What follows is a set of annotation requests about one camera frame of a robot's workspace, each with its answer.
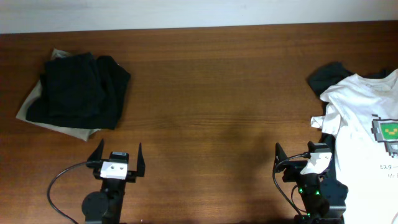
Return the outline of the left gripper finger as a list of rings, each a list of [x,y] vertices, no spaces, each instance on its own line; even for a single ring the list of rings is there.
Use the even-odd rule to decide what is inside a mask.
[[[136,170],[131,171],[131,175],[134,177],[144,177],[145,171],[146,171],[146,163],[142,153],[142,144],[140,143],[138,148]]]
[[[86,166],[88,168],[96,168],[102,160],[102,154],[104,149],[104,139],[102,139],[97,148],[91,153],[89,158],[86,160]]]

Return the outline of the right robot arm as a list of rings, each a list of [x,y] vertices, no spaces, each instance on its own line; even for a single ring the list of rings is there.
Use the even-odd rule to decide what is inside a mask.
[[[297,213],[295,223],[344,223],[348,187],[336,178],[334,154],[324,143],[308,142],[308,151],[287,156],[275,144],[272,179]]]

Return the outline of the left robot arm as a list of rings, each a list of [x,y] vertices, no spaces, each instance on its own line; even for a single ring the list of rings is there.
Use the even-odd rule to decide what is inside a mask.
[[[119,223],[121,218],[125,188],[127,183],[135,183],[138,177],[145,176],[146,164],[142,146],[137,153],[136,170],[129,170],[129,154],[113,151],[108,159],[103,159],[104,141],[87,159],[86,166],[93,170],[93,176],[101,180],[101,189],[88,194],[81,206],[86,224]]]

